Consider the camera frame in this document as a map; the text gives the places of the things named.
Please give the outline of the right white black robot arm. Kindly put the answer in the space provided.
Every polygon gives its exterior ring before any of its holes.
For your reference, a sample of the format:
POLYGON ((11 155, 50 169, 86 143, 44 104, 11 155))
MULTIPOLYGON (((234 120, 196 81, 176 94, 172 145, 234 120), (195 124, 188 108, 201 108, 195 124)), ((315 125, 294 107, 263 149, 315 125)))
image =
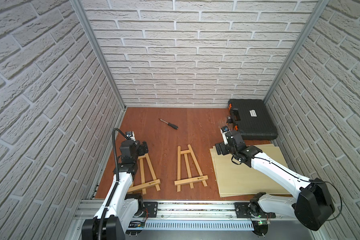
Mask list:
POLYGON ((221 134, 223 142, 215 145, 218 155, 231 155, 233 164, 246 165, 267 175, 291 194, 288 198, 259 192, 250 200, 249 215, 254 218, 272 213, 289 216, 312 231, 334 220, 335 206, 329 182, 309 179, 279 164, 258 147, 246 145, 236 130, 222 127, 221 134))

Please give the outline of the wooden easel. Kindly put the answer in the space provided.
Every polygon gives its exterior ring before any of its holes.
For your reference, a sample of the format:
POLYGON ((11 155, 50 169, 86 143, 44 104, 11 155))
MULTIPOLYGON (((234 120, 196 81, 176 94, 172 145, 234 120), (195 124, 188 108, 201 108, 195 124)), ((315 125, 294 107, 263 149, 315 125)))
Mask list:
POLYGON ((138 158, 138 167, 140 173, 138 177, 138 184, 135 185, 135 182, 130 186, 128 193, 141 193, 142 195, 146 195, 148 189, 156 189, 157 192, 161 190, 161 180, 157 178, 155 169, 153 167, 151 158, 149 154, 145 154, 138 158))
POLYGON ((188 145, 188 148, 183 150, 181 146, 177 146, 177 178, 174 181, 177 193, 181 192, 183 185, 189 185, 193 189, 195 183, 202 183, 204 187, 207 187, 208 179, 209 177, 203 174, 193 147, 188 145), (197 176, 192 175, 192 163, 196 168, 197 176))

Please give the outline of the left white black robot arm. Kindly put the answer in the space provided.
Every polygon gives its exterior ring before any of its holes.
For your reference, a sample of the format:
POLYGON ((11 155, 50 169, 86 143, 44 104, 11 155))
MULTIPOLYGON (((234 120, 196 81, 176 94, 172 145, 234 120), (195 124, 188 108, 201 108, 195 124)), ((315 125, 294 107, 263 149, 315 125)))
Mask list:
POLYGON ((93 218, 82 226, 83 240, 124 240, 135 214, 143 210, 141 194, 129 194, 138 170, 138 157, 148 153, 146 142, 125 140, 120 146, 121 162, 114 170, 111 188, 93 218))

